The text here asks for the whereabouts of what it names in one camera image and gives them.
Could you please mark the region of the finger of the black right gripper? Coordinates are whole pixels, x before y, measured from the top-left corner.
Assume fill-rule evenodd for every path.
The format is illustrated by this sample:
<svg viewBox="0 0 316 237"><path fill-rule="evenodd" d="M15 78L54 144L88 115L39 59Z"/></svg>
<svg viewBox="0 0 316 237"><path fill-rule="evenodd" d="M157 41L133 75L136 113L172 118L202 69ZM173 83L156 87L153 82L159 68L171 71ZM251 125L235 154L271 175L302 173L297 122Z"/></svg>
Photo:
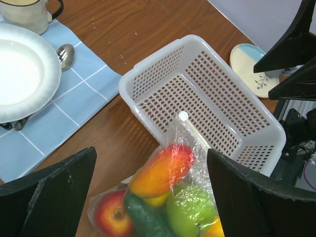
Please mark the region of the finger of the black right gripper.
<svg viewBox="0 0 316 237"><path fill-rule="evenodd" d="M253 72L268 72L316 62L316 35L310 32L315 0L303 0L283 36L254 65Z"/></svg>
<svg viewBox="0 0 316 237"><path fill-rule="evenodd" d="M316 58L306 63L268 93L269 99L315 100Z"/></svg>

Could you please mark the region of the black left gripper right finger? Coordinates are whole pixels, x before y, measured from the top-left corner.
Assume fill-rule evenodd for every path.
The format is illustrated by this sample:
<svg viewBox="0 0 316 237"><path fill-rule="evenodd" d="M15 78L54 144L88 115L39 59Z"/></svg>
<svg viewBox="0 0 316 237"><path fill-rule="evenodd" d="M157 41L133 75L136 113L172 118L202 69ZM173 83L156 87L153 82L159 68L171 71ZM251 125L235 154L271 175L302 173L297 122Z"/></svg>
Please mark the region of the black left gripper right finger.
<svg viewBox="0 0 316 237"><path fill-rule="evenodd" d="M316 194L284 184L215 149L207 168L227 237L314 237Z"/></svg>

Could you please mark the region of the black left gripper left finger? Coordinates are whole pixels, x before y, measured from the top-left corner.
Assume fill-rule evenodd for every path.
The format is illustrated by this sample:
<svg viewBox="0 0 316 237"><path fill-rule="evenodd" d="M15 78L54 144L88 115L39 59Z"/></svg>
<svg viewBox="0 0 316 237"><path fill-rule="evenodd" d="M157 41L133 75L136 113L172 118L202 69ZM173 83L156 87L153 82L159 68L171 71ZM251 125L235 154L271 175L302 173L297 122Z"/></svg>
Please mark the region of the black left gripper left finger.
<svg viewBox="0 0 316 237"><path fill-rule="evenodd" d="M74 237L97 153L85 148L0 187L2 237Z"/></svg>

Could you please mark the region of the clear zip top bag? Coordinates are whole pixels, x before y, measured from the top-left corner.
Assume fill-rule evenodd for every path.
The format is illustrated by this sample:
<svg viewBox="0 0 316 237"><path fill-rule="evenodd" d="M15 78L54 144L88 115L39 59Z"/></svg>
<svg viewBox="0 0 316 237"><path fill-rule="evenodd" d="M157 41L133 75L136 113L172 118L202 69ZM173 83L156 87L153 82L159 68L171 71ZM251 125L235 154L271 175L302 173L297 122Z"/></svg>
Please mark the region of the clear zip top bag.
<svg viewBox="0 0 316 237"><path fill-rule="evenodd" d="M189 146L192 149L192 151L196 157L195 162L193 163L193 166L188 171L187 175L178 184L173 186L164 195L159 196L159 197L154 197L154 198L141 198L147 205L152 207L154 210L159 211L160 214L167 221L168 225L169 225L169 222L168 222L168 218L167 218L166 201L167 201L168 197L173 195L173 190L180 185L186 185L186 184L197 185L197 186L201 187L203 190L207 191L215 202L210 178L208 175L207 161L206 161L206 156L207 156L207 151L209 149L209 145L203 139L201 134L196 130L194 125L189 121L189 116L184 111L180 112L175 117L173 124L167 130L166 142L163 143L162 145L160 145L152 153L152 155L150 156L149 159L153 158L157 152L159 152L162 148L164 148L170 144L183 144L183 145ZM124 196L128 193L132 193L130 191L129 185L130 185L132 179L135 177L136 173L133 176L125 179L124 181L121 181L115 187L92 197L89 201L89 206L88 206L88 211L87 211L89 220L90 220L92 226L98 232L102 233L106 237L108 237L108 235L105 235L100 230L100 228L96 224L95 217L94 217L95 213L96 213L96 209L98 207L98 204L101 202L101 198L103 198L104 195L106 195L107 193L111 193L111 192L114 192L117 190L125 190ZM140 235L138 234L138 232L136 231L136 229L134 227L134 231L131 234L127 235L127 237L140 237Z"/></svg>

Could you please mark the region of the red orange fake mango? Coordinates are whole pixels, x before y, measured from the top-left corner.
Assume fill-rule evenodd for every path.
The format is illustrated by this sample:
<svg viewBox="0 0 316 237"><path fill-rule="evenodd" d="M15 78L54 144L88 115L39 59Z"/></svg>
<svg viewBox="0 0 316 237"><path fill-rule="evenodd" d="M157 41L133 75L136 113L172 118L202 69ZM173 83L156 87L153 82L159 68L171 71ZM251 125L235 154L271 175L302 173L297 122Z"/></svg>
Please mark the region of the red orange fake mango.
<svg viewBox="0 0 316 237"><path fill-rule="evenodd" d="M129 185L130 191L141 198L162 196L187 175L195 159L189 146L170 144L136 173Z"/></svg>

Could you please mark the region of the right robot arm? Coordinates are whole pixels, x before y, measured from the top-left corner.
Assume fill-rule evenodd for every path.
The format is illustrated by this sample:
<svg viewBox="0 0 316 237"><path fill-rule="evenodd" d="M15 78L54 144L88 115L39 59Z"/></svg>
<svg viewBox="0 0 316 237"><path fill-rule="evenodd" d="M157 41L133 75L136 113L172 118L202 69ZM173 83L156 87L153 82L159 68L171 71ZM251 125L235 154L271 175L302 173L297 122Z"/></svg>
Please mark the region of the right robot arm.
<svg viewBox="0 0 316 237"><path fill-rule="evenodd" d="M253 71L272 73L277 70L298 69L268 93L269 99L278 100L275 115L281 119L286 143L271 177L285 184L295 185L304 173L305 164L315 153L305 143L316 140L316 111L311 109L304 117L291 108L284 117L281 110L292 101L316 100L316 36L310 25L316 2L301 2L296 16L284 35L254 66Z"/></svg>

